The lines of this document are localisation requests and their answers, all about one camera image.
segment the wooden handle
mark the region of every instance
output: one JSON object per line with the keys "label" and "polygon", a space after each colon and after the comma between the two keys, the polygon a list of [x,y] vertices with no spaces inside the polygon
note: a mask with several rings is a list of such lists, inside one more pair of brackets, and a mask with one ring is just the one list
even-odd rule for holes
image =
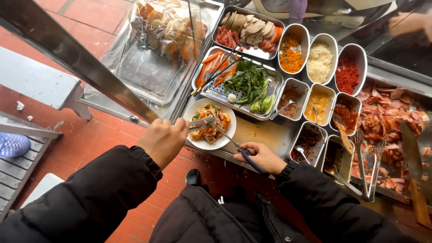
{"label": "wooden handle", "polygon": [[432,229],[431,219],[429,218],[428,206],[426,204],[425,196],[421,189],[417,187],[416,179],[411,179],[410,190],[411,197],[413,199],[416,222],[428,229]]}
{"label": "wooden handle", "polygon": [[351,142],[348,136],[346,135],[346,132],[340,129],[339,132],[340,132],[340,138],[342,139],[343,146],[345,147],[345,149],[348,151],[349,154],[353,154],[353,146],[351,145]]}

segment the white plate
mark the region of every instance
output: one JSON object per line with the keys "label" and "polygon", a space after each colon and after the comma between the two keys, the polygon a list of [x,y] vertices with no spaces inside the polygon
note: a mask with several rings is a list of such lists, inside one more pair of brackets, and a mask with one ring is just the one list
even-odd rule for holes
{"label": "white plate", "polygon": [[[197,100],[197,101],[195,101],[195,103],[193,103],[191,106],[189,106],[187,108],[186,112],[184,113],[183,118],[185,120],[192,121],[192,118],[198,113],[197,110],[205,107],[207,104],[214,104],[215,106],[220,107],[222,109],[223,113],[226,113],[229,115],[229,117],[231,118],[231,123],[229,124],[229,127],[228,127],[228,130],[226,131],[226,134],[232,138],[234,136],[234,133],[235,133],[235,128],[237,127],[237,120],[235,119],[234,111],[232,111],[231,108],[229,108],[225,105],[222,105],[219,102],[216,102],[216,101],[208,99],[208,98]],[[225,146],[227,143],[229,143],[229,139],[226,138],[225,136],[217,138],[216,142],[214,142],[213,144],[209,144],[205,139],[200,140],[200,141],[196,141],[196,140],[193,140],[191,138],[191,136],[187,136],[187,138],[189,139],[189,141],[194,146],[196,146],[197,148],[200,148],[200,149],[205,149],[205,150],[219,149],[219,148],[222,148],[223,146]]]}

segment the cleaver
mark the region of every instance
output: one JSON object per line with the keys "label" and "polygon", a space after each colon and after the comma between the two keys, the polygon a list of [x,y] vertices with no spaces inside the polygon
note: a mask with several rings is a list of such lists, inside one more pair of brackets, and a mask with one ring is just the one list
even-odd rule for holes
{"label": "cleaver", "polygon": [[402,134],[403,155],[410,171],[410,191],[416,222],[426,228],[432,229],[428,206],[420,184],[423,165],[417,137],[406,120],[400,121],[399,126]]}

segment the black puffer jacket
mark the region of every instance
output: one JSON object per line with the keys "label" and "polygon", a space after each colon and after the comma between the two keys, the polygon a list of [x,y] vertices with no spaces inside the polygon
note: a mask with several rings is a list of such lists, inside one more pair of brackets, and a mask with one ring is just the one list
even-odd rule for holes
{"label": "black puffer jacket", "polygon": [[[161,177],[143,149],[116,146],[5,219],[0,242],[104,242],[127,211],[154,192]],[[289,163],[276,180],[323,242],[413,242],[307,164]],[[307,241],[266,198],[257,199],[276,242]],[[342,233],[328,234],[335,228]],[[150,241],[255,242],[209,194],[193,186],[167,207]]]}

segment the blue plastic basket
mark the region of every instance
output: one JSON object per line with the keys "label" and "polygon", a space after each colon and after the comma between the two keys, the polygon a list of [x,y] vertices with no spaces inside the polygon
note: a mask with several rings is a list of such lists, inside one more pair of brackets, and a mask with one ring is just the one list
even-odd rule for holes
{"label": "blue plastic basket", "polygon": [[0,132],[0,158],[16,157],[30,149],[30,140],[26,136]]}

